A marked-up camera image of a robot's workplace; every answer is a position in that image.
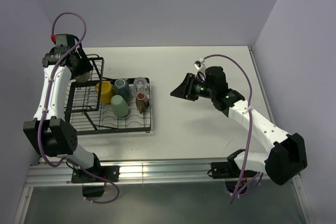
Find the grey-blue ceramic mug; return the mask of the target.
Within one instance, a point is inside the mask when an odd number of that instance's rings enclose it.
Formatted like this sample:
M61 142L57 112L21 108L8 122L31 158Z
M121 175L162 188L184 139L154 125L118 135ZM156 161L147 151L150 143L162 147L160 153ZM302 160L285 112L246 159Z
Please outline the grey-blue ceramic mug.
M127 104L131 102L132 93L131 93L128 79L117 79L113 84L113 88L114 88L114 93L116 95L122 96Z

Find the light green cup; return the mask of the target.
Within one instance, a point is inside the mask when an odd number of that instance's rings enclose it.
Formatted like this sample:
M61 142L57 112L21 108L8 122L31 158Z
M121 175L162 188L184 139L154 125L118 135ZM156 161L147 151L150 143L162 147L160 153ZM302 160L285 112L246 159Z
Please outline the light green cup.
M129 107L125 99L120 95L114 95L111 98L112 112L117 117L125 117L129 113Z

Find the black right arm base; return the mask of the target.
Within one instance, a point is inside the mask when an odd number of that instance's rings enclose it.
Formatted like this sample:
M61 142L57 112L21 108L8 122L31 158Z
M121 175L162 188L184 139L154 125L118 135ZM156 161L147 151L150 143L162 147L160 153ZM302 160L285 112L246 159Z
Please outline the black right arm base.
M240 169L234 162L234 158L244 151L245 149L239 149L233 152L227 157L227 161L225 162L212 162L207 175L213 179L238 178L240 176Z

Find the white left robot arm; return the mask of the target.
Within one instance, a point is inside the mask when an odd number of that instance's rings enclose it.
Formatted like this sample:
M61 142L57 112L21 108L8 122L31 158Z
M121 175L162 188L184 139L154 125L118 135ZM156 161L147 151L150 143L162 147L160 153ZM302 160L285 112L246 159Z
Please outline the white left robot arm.
M65 100L70 80L85 83L93 70L83 51L79 38L70 34L51 37L54 47L45 54L44 85L38 109L31 121L24 122L23 131L35 151L46 163L57 157L84 169L83 175L91 182L102 176L102 168L96 154L78 144L75 128L65 120Z

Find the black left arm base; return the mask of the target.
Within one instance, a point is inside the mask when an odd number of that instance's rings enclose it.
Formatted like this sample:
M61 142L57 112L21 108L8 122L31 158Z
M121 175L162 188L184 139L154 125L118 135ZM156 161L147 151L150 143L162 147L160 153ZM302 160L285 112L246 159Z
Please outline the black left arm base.
M92 168L83 169L79 167L73 167L71 182L73 184L87 184L105 182L117 182L119 180L120 166L108 165L108 166L94 166Z

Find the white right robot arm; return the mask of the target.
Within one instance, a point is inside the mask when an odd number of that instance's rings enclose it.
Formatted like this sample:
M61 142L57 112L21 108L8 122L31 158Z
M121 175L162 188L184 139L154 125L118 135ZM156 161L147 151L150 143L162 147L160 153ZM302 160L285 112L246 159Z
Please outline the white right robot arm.
M243 95L228 86L222 67L209 67L203 74L187 73L170 95L189 101L210 99L218 111L240 124L264 147L265 153L250 153L245 148L230 154L222 168L224 177L238 177L247 170L265 173L274 183L283 185L307 168L303 137L282 130L248 105Z

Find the yellow mug black handle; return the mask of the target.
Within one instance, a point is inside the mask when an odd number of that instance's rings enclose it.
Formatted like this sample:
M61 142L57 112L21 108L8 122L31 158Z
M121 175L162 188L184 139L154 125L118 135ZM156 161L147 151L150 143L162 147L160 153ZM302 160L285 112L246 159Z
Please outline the yellow mug black handle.
M114 96L113 86L110 81L102 81L95 86L95 92L100 95L100 102L103 104L110 104Z

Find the brown mug black inside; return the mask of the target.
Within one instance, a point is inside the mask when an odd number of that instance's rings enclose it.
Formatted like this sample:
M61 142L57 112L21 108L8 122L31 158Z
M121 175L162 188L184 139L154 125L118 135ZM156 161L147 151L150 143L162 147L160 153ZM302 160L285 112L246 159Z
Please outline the brown mug black inside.
M143 92L139 92L136 95L135 104L140 114L144 113L150 106L149 99L147 95Z

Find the beige speckled cup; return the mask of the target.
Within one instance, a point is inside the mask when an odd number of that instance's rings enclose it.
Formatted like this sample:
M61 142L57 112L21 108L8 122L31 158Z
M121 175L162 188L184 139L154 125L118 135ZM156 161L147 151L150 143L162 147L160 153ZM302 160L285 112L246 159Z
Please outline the beige speckled cup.
M75 77L75 81L77 83L85 83L85 82L89 81L90 78L91 78L91 72L86 72L84 74L81 74L81 75Z

